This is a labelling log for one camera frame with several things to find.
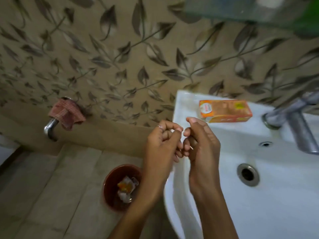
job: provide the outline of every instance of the tiled floor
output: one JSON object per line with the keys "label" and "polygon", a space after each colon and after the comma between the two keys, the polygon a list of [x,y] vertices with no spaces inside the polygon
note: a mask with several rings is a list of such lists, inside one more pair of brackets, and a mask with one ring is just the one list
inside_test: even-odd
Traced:
{"label": "tiled floor", "polygon": [[[0,176],[1,239],[106,239],[121,214],[103,203],[101,189],[116,166],[142,160],[65,145],[58,157],[22,154]],[[177,239],[163,201],[150,214],[142,239]]]}

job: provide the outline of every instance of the person's left hand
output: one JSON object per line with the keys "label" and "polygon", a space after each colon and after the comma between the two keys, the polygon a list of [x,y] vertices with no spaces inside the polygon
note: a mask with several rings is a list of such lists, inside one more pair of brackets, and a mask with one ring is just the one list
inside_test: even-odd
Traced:
{"label": "person's left hand", "polygon": [[141,188],[154,200],[163,193],[166,180],[173,166],[182,157],[181,132],[183,128],[173,122],[162,120],[147,137],[146,155],[143,160]]}

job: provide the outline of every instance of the sink basin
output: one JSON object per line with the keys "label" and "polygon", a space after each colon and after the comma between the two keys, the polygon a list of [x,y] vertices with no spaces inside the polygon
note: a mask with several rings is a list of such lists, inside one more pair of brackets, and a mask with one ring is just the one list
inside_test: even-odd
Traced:
{"label": "sink basin", "polygon": [[[173,121],[186,128],[197,116],[199,100],[222,98],[178,91]],[[261,116],[273,107],[249,103],[253,117],[243,123],[210,123],[221,142],[220,182],[239,238],[319,238],[319,157],[297,149],[289,127],[278,131]],[[319,134],[319,116],[305,116]],[[237,167],[247,163],[259,174],[255,187],[245,185]],[[199,214],[189,191],[190,163],[175,164],[164,189],[168,218],[181,239],[203,238]]]}

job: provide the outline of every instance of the cardboard box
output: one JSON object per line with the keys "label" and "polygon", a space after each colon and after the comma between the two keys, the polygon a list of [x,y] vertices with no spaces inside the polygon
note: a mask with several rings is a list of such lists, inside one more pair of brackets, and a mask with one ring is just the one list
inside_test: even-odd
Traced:
{"label": "cardboard box", "polygon": [[253,116],[245,100],[203,100],[200,115],[206,122],[246,122]]}

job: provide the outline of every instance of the cloth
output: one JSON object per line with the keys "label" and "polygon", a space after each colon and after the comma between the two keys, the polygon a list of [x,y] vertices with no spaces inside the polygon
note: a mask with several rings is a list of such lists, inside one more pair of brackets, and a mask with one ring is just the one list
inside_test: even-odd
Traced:
{"label": "cloth", "polygon": [[78,105],[70,99],[59,99],[49,112],[49,116],[61,122],[67,131],[72,130],[73,124],[81,124],[86,120]]}

